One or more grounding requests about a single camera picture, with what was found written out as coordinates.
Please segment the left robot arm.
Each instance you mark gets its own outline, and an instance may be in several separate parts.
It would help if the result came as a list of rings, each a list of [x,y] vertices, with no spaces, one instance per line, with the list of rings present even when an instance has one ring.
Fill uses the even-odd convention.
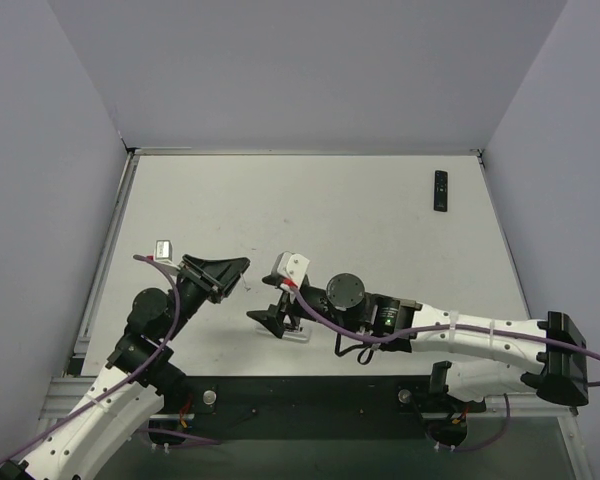
[[[179,263],[137,256],[169,282],[133,300],[123,336],[71,412],[0,461],[0,479],[93,479],[153,414],[184,402],[185,374],[169,342],[200,307],[228,297],[249,268],[246,257]]]

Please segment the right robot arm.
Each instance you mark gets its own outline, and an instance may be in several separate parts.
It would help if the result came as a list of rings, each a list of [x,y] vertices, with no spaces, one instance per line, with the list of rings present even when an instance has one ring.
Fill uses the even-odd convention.
[[[460,402],[531,392],[557,405],[589,402],[586,342],[560,312],[544,320],[497,320],[366,291],[349,273],[323,289],[269,275],[280,290],[277,303],[248,317],[277,338],[312,320],[363,349],[435,354],[430,392]]]

